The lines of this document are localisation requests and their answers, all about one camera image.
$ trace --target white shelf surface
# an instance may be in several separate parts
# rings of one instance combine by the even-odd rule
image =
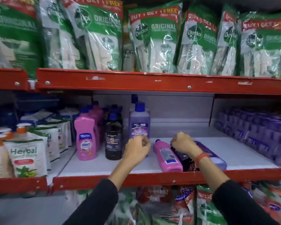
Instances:
[[[158,132],[155,132],[152,135],[173,136],[178,132],[176,131],[172,134],[171,129],[169,131],[170,134],[166,133],[168,130],[164,127],[159,128],[159,130],[159,134]],[[190,134],[191,136],[194,136],[194,140],[200,141],[216,155],[225,160],[227,163],[227,170],[278,168],[278,166],[276,166],[269,159],[259,155],[246,145],[241,144],[240,142],[226,136],[212,127],[198,127],[189,129],[188,131],[183,129],[181,130]],[[143,162],[136,166],[131,171],[131,174],[162,172],[158,164],[157,157],[153,152],[153,144],[155,143],[156,139],[160,139],[169,143],[172,138],[151,138],[151,151],[148,157],[146,157]],[[97,158],[89,161],[80,161],[77,157],[77,153],[75,153],[58,177],[110,175],[118,163],[118,160],[112,161],[105,158],[104,147],[101,147],[99,150]]]
[[[0,225],[62,224],[75,211],[64,192],[48,197],[0,198]]]
[[[52,181],[54,177],[57,177],[62,169],[65,167],[65,165],[69,162],[69,160],[72,158],[76,151],[76,146],[73,145],[72,147],[69,148],[69,150],[64,151],[60,155],[60,159],[53,161],[51,163],[51,171],[48,171],[47,175],[47,184],[52,185]]]

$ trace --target pink bottle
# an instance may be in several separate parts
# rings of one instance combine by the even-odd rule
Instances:
[[[94,110],[93,105],[87,105],[88,109],[88,115],[95,120],[95,136],[96,136],[96,145],[97,145],[97,151],[100,149],[100,132],[99,132],[99,117],[97,112]]]
[[[104,141],[104,124],[103,124],[104,112],[103,112],[103,109],[99,106],[98,101],[93,102],[93,107],[99,117],[98,128],[99,128],[99,132],[100,132],[100,143],[102,143]]]
[[[92,160],[97,156],[97,144],[95,135],[95,120],[88,114],[88,108],[80,111],[80,116],[74,121],[77,132],[76,144],[78,158],[82,161]]]
[[[171,150],[171,146],[159,139],[155,141],[153,151],[157,155],[162,172],[182,172],[183,167],[179,159]]]

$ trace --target left hand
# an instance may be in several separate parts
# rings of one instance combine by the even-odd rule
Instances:
[[[133,169],[143,161],[150,149],[151,142],[146,136],[131,138],[125,146],[123,160]]]

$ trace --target blue bottle cap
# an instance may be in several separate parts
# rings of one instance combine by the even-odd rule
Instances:
[[[94,109],[93,105],[86,105],[86,108],[87,108],[88,110],[93,110],[93,109]]]
[[[137,103],[138,102],[138,95],[132,94],[131,95],[131,103]]]
[[[110,113],[110,115],[109,115],[109,120],[114,121],[114,120],[116,120],[116,119],[117,119],[117,114],[115,114],[115,113]]]
[[[82,107],[82,108],[80,109],[80,113],[82,113],[82,114],[87,114],[88,111],[89,111],[89,109],[88,109],[87,107]]]
[[[145,103],[144,102],[138,102],[135,104],[135,111],[136,112],[145,112]]]

